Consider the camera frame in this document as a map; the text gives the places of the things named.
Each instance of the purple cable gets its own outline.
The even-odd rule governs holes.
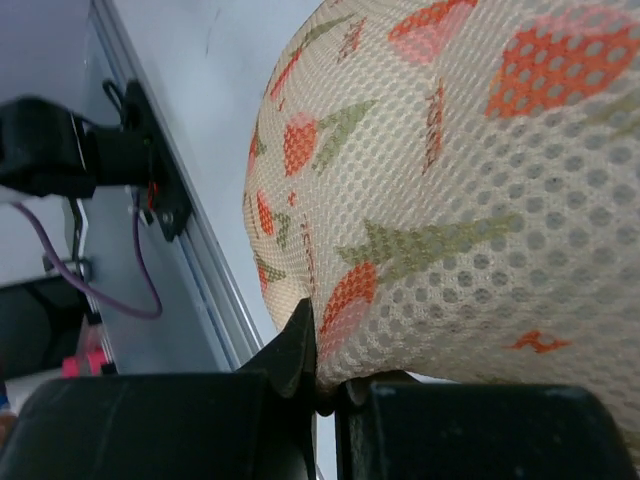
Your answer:
[[[119,312],[124,313],[125,315],[129,315],[131,317],[142,318],[145,320],[155,320],[156,318],[160,317],[160,315],[162,315],[162,302],[160,301],[160,297],[158,295],[156,287],[153,285],[153,281],[149,276],[147,267],[144,264],[144,259],[142,258],[142,252],[140,251],[140,234],[139,234],[139,228],[138,228],[138,210],[140,208],[139,192],[136,192],[133,195],[133,212],[132,212],[133,249],[136,254],[136,260],[137,260],[138,266],[140,267],[140,272],[142,273],[145,283],[149,287],[149,290],[151,291],[151,295],[153,296],[153,301],[155,303],[156,308],[152,312],[139,310],[137,308],[130,307],[129,305],[125,305],[124,303],[121,303],[118,300],[111,298],[108,295],[105,295],[104,293],[98,290],[93,289],[87,283],[82,281],[79,277],[77,277],[73,272],[71,272],[66,267],[66,265],[62,262],[62,260],[60,260],[60,257],[58,257],[58,254],[53,248],[53,245],[51,244],[51,240],[49,240],[49,236],[47,235],[47,232],[45,231],[44,227],[40,223],[40,220],[38,220],[38,217],[36,217],[31,210],[29,210],[27,207],[25,207],[21,203],[12,203],[11,205],[20,213],[22,213],[27,218],[27,220],[29,220],[29,223],[31,223],[34,230],[36,231],[36,234],[40,239],[40,243],[42,243],[42,246],[44,247],[44,251],[47,254],[47,257],[49,257],[49,260],[51,260],[51,263],[53,264],[53,266],[56,267],[58,272],[60,272],[60,275],[67,282],[73,285],[75,288],[77,288],[78,290],[80,290],[86,295],[94,297],[95,299],[99,300],[105,305],[108,305],[113,309],[118,310]]]

